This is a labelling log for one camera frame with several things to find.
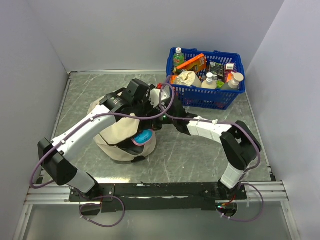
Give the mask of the pink blue pencil case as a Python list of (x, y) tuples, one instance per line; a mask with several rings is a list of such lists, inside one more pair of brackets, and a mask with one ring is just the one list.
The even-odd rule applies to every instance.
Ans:
[(152, 139), (153, 133), (154, 132), (150, 129), (143, 130), (139, 134), (137, 134), (135, 137), (133, 137), (131, 141), (136, 146), (144, 146)]

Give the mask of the beige canvas backpack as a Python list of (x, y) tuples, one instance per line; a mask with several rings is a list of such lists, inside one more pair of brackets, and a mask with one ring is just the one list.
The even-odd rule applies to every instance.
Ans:
[[(111, 112), (130, 115), (132, 100), (148, 100), (151, 88), (145, 82), (133, 79), (126, 88), (98, 98), (89, 106), (91, 113), (98, 105), (110, 109)], [(138, 162), (148, 157), (156, 148), (156, 134), (153, 131), (151, 140), (143, 145), (133, 144), (132, 138), (143, 130), (150, 129), (150, 120), (139, 120), (116, 116), (116, 123), (101, 131), (93, 139), (97, 146), (112, 160), (118, 162)]]

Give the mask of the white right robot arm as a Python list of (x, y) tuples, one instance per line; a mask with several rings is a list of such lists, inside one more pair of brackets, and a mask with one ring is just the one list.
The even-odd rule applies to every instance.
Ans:
[(171, 102), (167, 94), (164, 97), (151, 96), (149, 100), (154, 108), (165, 111), (157, 119), (161, 125), (173, 124), (182, 134), (203, 137), (222, 145), (228, 160), (218, 187), (223, 199), (230, 199), (245, 174), (259, 166), (262, 147), (244, 122), (219, 122), (188, 113), (178, 99)]

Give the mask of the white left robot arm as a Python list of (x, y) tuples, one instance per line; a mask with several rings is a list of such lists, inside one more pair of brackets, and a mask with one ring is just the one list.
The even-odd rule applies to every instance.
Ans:
[(39, 163), (57, 185), (68, 185), (87, 201), (100, 195), (100, 185), (71, 160), (94, 140), (114, 161), (137, 162), (156, 148), (155, 122), (160, 106), (170, 99), (162, 88), (132, 79), (126, 88), (106, 94), (91, 111), (67, 132), (38, 143)]

